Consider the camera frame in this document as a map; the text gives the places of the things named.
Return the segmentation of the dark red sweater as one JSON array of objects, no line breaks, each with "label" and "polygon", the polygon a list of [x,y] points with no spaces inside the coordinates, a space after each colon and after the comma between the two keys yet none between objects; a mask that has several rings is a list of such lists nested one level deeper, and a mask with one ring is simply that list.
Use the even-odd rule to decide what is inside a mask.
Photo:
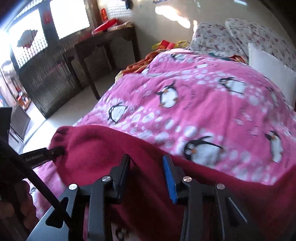
[{"label": "dark red sweater", "polygon": [[[55,195],[72,183],[92,184],[120,163],[124,154],[133,163],[121,205],[111,219],[136,232],[141,240],[179,240],[184,209],[172,203],[163,170],[164,151],[139,138],[104,126],[63,126],[50,147],[65,155],[42,166],[38,174]],[[276,240],[295,220],[295,168],[274,185],[245,182],[174,156],[176,166],[204,184],[223,183],[246,207],[266,240]]]}]

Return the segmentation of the red box on table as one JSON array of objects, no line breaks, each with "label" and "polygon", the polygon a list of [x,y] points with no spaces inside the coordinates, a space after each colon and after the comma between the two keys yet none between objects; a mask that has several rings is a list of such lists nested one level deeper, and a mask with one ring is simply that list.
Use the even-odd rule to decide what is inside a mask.
[{"label": "red box on table", "polygon": [[92,35],[95,36],[95,35],[100,34],[102,32],[106,32],[109,28],[115,26],[117,24],[117,22],[118,22],[117,18],[107,20],[105,23],[103,23],[99,27],[95,28],[92,31]]}]

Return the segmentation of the white pillow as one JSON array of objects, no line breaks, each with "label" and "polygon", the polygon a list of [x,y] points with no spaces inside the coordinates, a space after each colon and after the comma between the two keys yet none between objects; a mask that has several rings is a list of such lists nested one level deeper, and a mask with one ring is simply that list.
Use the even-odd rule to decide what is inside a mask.
[{"label": "white pillow", "polygon": [[252,43],[248,43],[248,59],[249,66],[271,80],[281,90],[288,104],[294,108],[295,71]]}]

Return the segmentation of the dark wooden side table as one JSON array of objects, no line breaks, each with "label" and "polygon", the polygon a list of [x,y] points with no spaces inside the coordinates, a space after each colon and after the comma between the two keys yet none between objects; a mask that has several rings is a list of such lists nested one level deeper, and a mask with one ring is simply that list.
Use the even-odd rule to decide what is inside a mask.
[{"label": "dark wooden side table", "polygon": [[64,60],[67,64],[68,69],[73,75],[78,88],[82,90],[83,86],[72,65],[73,61],[78,61],[96,100],[100,100],[101,96],[95,86],[94,79],[91,76],[86,59],[91,57],[96,50],[100,49],[101,51],[103,51],[103,53],[96,56],[97,60],[95,61],[95,63],[102,63],[104,65],[107,65],[110,70],[116,70],[116,63],[111,51],[110,43],[119,38],[132,43],[134,59],[136,62],[140,61],[137,34],[134,26],[124,27],[112,31],[104,31],[102,34],[98,34],[95,36],[91,35],[90,37],[78,42],[72,48],[66,50],[63,53]]}]

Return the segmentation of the pink penguin blanket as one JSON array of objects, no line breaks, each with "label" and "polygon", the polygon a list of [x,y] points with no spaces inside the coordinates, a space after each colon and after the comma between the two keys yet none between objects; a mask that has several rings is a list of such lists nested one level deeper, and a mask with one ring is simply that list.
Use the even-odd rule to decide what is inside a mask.
[{"label": "pink penguin blanket", "polygon": [[295,112],[250,66],[173,49],[117,80],[78,126],[101,125],[240,180],[295,167]]}]

